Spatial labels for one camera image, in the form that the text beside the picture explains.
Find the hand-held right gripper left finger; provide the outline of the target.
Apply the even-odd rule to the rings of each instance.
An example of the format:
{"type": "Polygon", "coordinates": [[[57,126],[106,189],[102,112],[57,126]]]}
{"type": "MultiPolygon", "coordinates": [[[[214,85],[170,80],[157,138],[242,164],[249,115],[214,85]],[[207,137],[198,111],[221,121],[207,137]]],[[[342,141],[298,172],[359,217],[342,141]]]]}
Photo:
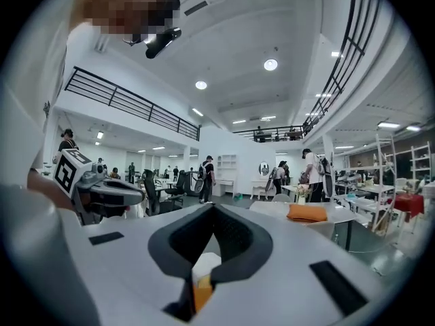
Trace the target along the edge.
{"type": "Polygon", "coordinates": [[[101,326],[215,326],[215,311],[194,312],[191,264],[165,230],[198,238],[194,220],[210,209],[191,206],[155,217],[106,220],[82,227],[82,278],[101,326]]]}

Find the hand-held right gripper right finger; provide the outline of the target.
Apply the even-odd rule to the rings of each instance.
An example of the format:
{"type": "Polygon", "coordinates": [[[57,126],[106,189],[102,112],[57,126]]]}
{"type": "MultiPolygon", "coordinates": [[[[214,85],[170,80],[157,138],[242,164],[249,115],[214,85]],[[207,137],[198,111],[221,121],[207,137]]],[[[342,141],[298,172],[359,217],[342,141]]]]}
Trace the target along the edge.
{"type": "Polygon", "coordinates": [[[273,252],[249,279],[217,285],[194,326],[328,326],[341,321],[343,313],[310,269],[319,261],[329,261],[370,305],[385,292],[368,266],[314,230],[286,217],[227,209],[263,227],[273,239],[273,252]]]}

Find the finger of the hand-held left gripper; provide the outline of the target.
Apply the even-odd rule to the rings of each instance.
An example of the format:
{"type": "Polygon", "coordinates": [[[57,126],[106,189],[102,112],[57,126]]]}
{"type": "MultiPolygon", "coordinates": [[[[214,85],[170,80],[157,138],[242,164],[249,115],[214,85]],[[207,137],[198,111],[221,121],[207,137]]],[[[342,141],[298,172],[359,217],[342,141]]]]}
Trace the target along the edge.
{"type": "Polygon", "coordinates": [[[116,189],[97,183],[90,189],[92,203],[103,206],[132,206],[143,201],[143,191],[136,189],[116,189]]]}
{"type": "Polygon", "coordinates": [[[136,189],[137,187],[131,183],[127,183],[120,179],[104,178],[103,185],[116,189],[136,189]]]}

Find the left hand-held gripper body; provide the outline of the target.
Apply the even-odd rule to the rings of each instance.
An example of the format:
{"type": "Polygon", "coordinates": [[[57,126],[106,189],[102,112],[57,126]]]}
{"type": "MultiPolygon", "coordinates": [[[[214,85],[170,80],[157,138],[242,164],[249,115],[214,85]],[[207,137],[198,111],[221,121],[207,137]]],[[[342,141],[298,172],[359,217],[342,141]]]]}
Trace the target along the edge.
{"type": "Polygon", "coordinates": [[[101,216],[87,211],[80,192],[90,194],[90,189],[106,177],[102,164],[93,162],[78,149],[63,149],[57,160],[54,181],[69,197],[82,225],[98,224],[101,216]]]}

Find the orange cushion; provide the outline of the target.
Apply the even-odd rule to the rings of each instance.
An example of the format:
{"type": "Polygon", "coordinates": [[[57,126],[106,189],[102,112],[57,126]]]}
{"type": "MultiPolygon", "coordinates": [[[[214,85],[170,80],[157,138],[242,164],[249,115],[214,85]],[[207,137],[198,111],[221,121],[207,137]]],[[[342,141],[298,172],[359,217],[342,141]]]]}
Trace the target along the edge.
{"type": "Polygon", "coordinates": [[[207,304],[213,294],[213,285],[211,284],[211,275],[201,277],[197,284],[193,286],[194,307],[198,314],[207,304]]]}

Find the person's left forearm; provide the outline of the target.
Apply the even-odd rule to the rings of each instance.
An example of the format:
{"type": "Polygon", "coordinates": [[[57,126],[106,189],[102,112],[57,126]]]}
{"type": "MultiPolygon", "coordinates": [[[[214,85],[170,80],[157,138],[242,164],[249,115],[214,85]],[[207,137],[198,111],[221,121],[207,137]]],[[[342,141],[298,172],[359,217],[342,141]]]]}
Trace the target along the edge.
{"type": "Polygon", "coordinates": [[[27,175],[27,189],[43,194],[50,199],[56,208],[73,210],[70,198],[63,193],[55,182],[44,178],[35,169],[30,169],[27,175]]]}

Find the black office chair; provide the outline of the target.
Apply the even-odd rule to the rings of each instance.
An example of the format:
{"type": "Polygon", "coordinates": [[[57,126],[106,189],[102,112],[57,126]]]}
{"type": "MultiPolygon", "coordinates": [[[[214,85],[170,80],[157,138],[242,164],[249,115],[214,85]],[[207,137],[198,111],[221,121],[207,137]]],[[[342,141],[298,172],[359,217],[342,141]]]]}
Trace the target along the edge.
{"type": "Polygon", "coordinates": [[[160,202],[160,196],[158,195],[154,184],[154,174],[151,170],[144,170],[142,175],[142,181],[148,201],[147,210],[145,211],[147,216],[151,217],[154,215],[161,215],[173,211],[174,204],[172,201],[160,202]]]}
{"type": "Polygon", "coordinates": [[[168,195],[168,200],[179,202],[180,204],[184,203],[183,196],[184,192],[184,183],[186,180],[186,173],[184,170],[179,171],[178,178],[176,183],[172,188],[167,189],[165,192],[168,195]]]}

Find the folded orange cloth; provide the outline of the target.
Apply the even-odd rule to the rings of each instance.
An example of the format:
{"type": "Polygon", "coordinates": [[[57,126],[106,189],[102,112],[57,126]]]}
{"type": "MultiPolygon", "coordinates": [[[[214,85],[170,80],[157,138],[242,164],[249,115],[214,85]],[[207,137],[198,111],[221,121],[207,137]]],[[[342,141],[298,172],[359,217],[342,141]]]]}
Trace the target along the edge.
{"type": "Polygon", "coordinates": [[[287,218],[294,222],[301,223],[316,223],[328,220],[327,212],[324,207],[300,204],[289,205],[287,218]]]}

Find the black balcony railing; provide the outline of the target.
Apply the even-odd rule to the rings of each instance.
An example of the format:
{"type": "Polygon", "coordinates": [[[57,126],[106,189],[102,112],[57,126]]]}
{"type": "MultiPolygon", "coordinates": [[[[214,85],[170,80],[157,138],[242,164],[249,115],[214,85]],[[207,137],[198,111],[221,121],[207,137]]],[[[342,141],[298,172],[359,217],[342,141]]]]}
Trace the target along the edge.
{"type": "Polygon", "coordinates": [[[65,90],[198,141],[200,127],[83,68],[74,67],[65,90]]]}
{"type": "Polygon", "coordinates": [[[365,56],[368,43],[375,29],[381,0],[350,0],[347,25],[334,56],[332,70],[320,94],[303,123],[291,126],[258,128],[235,133],[255,142],[300,141],[305,138],[320,120],[337,103],[345,86],[365,56]]]}

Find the white table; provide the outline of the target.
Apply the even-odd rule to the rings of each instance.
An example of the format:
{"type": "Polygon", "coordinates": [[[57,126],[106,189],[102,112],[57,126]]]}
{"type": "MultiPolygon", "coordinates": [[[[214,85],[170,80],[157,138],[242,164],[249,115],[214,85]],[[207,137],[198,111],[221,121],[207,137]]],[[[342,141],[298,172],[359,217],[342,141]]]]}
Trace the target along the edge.
{"type": "MultiPolygon", "coordinates": [[[[292,221],[287,218],[287,214],[289,212],[289,205],[291,204],[296,204],[296,203],[255,201],[250,206],[249,209],[251,211],[262,213],[264,215],[269,215],[272,217],[282,218],[282,219],[286,218],[288,221],[292,221]]],[[[351,244],[351,236],[353,231],[353,224],[357,220],[356,214],[341,205],[336,205],[330,202],[308,203],[305,205],[324,207],[327,212],[328,220],[322,222],[316,222],[316,223],[301,223],[301,222],[295,222],[295,223],[307,225],[314,230],[323,230],[323,231],[325,231],[327,227],[332,228],[333,230],[336,225],[344,223],[347,226],[347,233],[345,237],[345,250],[349,251],[350,244],[351,244]]]]}

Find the person's beige shirt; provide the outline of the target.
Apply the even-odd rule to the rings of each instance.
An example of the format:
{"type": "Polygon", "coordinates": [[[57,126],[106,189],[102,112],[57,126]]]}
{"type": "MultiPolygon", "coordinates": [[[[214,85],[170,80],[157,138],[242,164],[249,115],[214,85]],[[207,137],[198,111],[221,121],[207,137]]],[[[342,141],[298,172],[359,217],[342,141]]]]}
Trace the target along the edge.
{"type": "Polygon", "coordinates": [[[63,83],[71,8],[41,9],[0,70],[0,184],[27,183],[42,165],[46,121],[63,83]]]}

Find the white vanity with mirror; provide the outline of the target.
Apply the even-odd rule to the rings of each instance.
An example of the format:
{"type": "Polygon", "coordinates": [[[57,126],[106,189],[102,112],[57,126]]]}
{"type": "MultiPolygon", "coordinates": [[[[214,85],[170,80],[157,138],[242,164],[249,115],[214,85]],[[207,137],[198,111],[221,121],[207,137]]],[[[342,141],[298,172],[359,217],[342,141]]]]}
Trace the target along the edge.
{"type": "Polygon", "coordinates": [[[275,191],[273,180],[275,178],[276,168],[270,166],[267,162],[261,162],[258,166],[258,176],[251,181],[250,199],[268,200],[275,191]]]}

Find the white shelf cabinet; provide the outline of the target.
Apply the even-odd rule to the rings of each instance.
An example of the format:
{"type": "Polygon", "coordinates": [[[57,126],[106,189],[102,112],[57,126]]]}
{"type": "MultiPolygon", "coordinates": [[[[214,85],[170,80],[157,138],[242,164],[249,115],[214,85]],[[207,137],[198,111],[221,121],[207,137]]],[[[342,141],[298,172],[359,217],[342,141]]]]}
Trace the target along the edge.
{"type": "Polygon", "coordinates": [[[216,171],[216,194],[234,195],[236,191],[236,180],[238,172],[238,160],[235,154],[224,154],[217,157],[216,171]]]}

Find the tall white shelf rack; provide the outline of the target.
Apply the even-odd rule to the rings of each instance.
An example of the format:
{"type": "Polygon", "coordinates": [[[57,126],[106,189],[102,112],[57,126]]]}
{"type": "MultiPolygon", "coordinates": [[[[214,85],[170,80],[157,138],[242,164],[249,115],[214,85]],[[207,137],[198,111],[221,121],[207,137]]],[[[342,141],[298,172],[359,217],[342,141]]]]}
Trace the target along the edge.
{"type": "Polygon", "coordinates": [[[378,183],[374,184],[375,212],[371,231],[385,238],[394,217],[396,201],[397,161],[393,136],[380,137],[376,134],[378,183]]]}

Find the red tablecloth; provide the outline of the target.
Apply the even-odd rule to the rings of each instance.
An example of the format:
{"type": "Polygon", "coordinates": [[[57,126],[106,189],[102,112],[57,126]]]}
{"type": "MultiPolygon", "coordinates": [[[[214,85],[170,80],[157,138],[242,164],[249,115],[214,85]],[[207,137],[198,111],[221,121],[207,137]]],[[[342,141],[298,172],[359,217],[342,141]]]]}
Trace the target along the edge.
{"type": "Polygon", "coordinates": [[[406,213],[404,221],[408,223],[419,214],[424,214],[424,199],[419,194],[398,194],[396,195],[394,208],[406,213]]]}

